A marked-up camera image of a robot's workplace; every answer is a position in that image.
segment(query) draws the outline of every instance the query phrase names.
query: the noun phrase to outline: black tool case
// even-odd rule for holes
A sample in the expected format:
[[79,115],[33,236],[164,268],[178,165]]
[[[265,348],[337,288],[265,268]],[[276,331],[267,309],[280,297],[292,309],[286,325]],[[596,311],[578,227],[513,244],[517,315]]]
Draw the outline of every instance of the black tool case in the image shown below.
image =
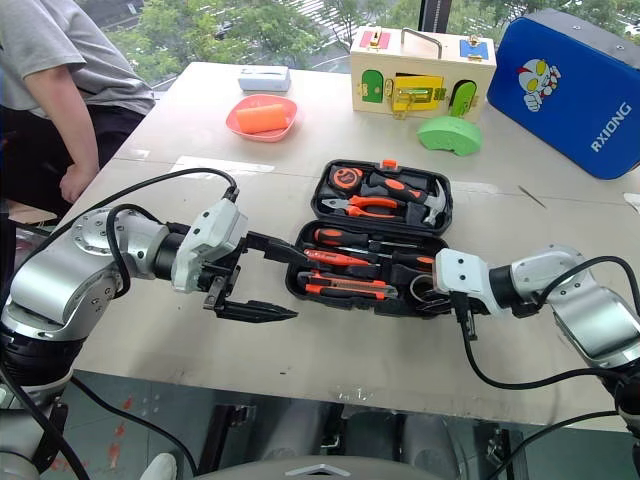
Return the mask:
[[[345,193],[330,185],[330,175],[332,175],[336,169],[341,168],[355,168],[362,172],[363,180],[356,190]],[[323,200],[329,198],[348,199],[352,195],[366,197],[384,196],[382,195],[383,192],[388,192],[388,189],[385,188],[381,190],[380,186],[371,187],[366,183],[367,179],[371,178],[373,174],[401,181],[413,189],[431,195],[437,194],[437,180],[444,190],[445,206],[443,211],[437,215],[435,225],[428,226],[422,223],[423,218],[429,212],[429,208],[418,203],[414,204],[413,202],[399,202],[400,205],[404,205],[400,209],[400,211],[403,212],[402,220],[381,220],[363,216],[348,216],[344,210],[333,209],[322,203]],[[384,160],[381,164],[352,160],[333,160],[327,164],[322,173],[320,182],[311,199],[311,208],[318,219],[302,227],[296,239],[296,247],[303,250],[314,249],[349,255],[369,261],[372,264],[378,264],[379,266],[336,266],[314,262],[314,267],[309,268],[291,264],[287,270],[285,283],[293,295],[301,299],[313,300],[336,308],[373,308],[374,312],[380,315],[430,318],[440,313],[449,313],[451,311],[448,296],[430,291],[432,285],[423,284],[419,288],[421,292],[424,291],[424,295],[420,294],[422,300],[419,300],[411,294],[409,289],[411,281],[418,275],[429,273],[428,269],[414,268],[413,266],[396,263],[390,258],[379,256],[379,254],[419,253],[427,257],[435,257],[441,249],[447,247],[446,242],[439,238],[439,236],[444,233],[451,224],[453,199],[451,197],[451,185],[444,175],[415,168],[404,168],[398,166],[393,160]],[[382,207],[368,207],[366,210],[372,213],[390,213],[389,209]],[[368,253],[344,251],[337,247],[317,242],[314,239],[314,232],[320,228],[340,229],[353,234],[365,233],[369,235],[371,242],[369,242],[368,247],[355,247],[357,249],[367,250]],[[411,244],[419,248],[389,246],[380,242]],[[349,294],[344,294],[344,296],[334,297],[309,293],[305,290],[305,286],[299,282],[299,274],[301,272],[313,272],[314,270],[322,275],[349,276],[353,277],[354,280],[382,280],[386,284],[390,284],[396,288],[397,298],[384,298],[379,300],[375,298],[364,298],[360,295],[349,296]]]

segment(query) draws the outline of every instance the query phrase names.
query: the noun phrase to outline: blue bag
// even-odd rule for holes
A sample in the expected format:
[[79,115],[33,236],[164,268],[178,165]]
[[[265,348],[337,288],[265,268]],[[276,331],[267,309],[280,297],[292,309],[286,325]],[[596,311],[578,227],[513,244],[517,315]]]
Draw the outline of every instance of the blue bag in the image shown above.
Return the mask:
[[487,97],[591,175],[640,163],[640,47],[552,9],[512,22]]

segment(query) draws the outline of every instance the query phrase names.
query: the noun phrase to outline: green foam toy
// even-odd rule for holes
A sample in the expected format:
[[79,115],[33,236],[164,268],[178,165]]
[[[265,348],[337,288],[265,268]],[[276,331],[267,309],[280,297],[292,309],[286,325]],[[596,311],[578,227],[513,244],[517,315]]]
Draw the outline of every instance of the green foam toy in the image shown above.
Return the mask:
[[436,117],[418,129],[420,143],[429,150],[450,150],[456,155],[469,155],[482,147],[482,132],[473,123],[458,117]]

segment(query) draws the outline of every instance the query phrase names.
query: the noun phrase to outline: wooden lock toy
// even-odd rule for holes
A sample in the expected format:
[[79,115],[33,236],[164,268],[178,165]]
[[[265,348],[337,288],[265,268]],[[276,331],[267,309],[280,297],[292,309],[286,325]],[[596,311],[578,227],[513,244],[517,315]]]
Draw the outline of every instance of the wooden lock toy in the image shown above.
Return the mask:
[[353,109],[475,122],[495,69],[490,38],[361,27],[351,47]]

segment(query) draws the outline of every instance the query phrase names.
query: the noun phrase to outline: orange bowl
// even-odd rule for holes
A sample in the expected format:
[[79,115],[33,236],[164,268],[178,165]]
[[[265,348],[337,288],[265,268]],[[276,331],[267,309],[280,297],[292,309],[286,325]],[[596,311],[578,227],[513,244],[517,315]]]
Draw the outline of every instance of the orange bowl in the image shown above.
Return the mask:
[[[243,108],[255,108],[255,107],[265,107],[267,105],[282,105],[284,108],[285,117],[287,119],[287,128],[279,128],[277,130],[268,130],[266,132],[259,133],[244,133],[240,131],[240,126],[238,125],[238,118],[236,112]],[[277,95],[264,95],[264,94],[256,94],[249,95],[248,97],[243,98],[238,102],[238,104],[233,107],[231,112],[229,112],[229,116],[227,117],[227,127],[233,132],[237,133],[241,137],[247,138],[249,140],[254,140],[256,142],[277,142],[282,140],[287,133],[291,130],[293,126],[293,122],[296,119],[296,114],[298,113],[298,106],[293,100],[289,100],[285,97],[279,97]]]

